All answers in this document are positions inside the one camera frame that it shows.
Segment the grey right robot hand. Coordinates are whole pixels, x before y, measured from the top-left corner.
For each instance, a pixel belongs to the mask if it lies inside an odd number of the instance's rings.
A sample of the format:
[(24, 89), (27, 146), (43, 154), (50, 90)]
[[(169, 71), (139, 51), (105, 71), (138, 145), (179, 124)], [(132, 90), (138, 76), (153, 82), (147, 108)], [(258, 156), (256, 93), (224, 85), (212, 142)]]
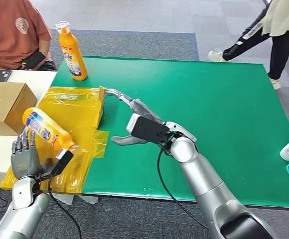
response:
[[(115, 96), (116, 98), (123, 101), (129, 108), (131, 108), (133, 111), (133, 113), (136, 113), (152, 121), (163, 124), (163, 121), (161, 118), (160, 118), (157, 114), (149, 109), (147, 105), (144, 104), (139, 99), (132, 99), (127, 95), (125, 95), (116, 89), (106, 89), (106, 95)], [(111, 137), (111, 141), (120, 146), (147, 143), (147, 141), (145, 140), (133, 137), (131, 135), (125, 137), (113, 136)]]

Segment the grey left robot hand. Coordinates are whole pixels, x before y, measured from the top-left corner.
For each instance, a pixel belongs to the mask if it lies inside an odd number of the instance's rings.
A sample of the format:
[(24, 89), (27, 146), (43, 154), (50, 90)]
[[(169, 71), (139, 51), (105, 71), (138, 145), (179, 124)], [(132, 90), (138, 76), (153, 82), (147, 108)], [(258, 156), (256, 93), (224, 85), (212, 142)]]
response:
[(36, 147), (35, 132), (26, 127), (11, 145), (11, 165), (17, 179), (39, 177), (52, 166), (52, 160), (47, 158), (41, 164)]

